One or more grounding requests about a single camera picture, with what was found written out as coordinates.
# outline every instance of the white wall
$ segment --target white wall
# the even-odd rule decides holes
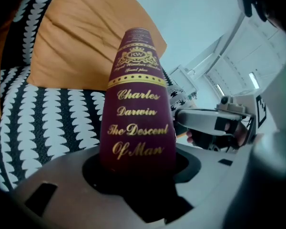
[[[161,65],[187,65],[237,22],[237,0],[138,0],[167,43]]]
[[[197,99],[194,102],[198,108],[214,109],[216,104],[219,104],[220,98],[209,84],[205,76],[194,81],[197,88]]]

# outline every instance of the crown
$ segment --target crown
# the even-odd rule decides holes
[[[144,51],[144,48],[139,48],[139,47],[134,47],[134,48],[131,48],[129,51]]]

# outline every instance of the patterned bedding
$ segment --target patterned bedding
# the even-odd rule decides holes
[[[0,188],[9,191],[48,161],[99,144],[105,92],[50,89],[26,82],[30,67],[2,70]],[[172,115],[191,102],[164,73]],[[179,134],[184,130],[176,129]]]

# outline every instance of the gold emblem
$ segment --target gold emblem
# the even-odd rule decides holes
[[[145,52],[144,48],[133,47],[129,52],[122,52],[122,56],[118,59],[117,65],[128,63],[149,63],[158,66],[157,58],[153,56],[151,51]]]

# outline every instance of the decorative dotted border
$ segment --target decorative dotted border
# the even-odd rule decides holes
[[[109,81],[107,89],[119,84],[131,83],[131,82],[145,82],[166,87],[165,80],[157,76],[153,76],[150,74],[127,74]]]
[[[148,45],[148,44],[145,44],[145,43],[130,43],[130,44],[127,44],[127,45],[121,47],[121,48],[118,50],[118,52],[121,51],[121,50],[123,50],[123,49],[125,49],[125,48],[134,47],[134,46],[147,47],[147,48],[150,48],[150,49],[153,49],[153,50],[156,51],[155,47],[153,47],[153,46],[151,46],[151,45]]]

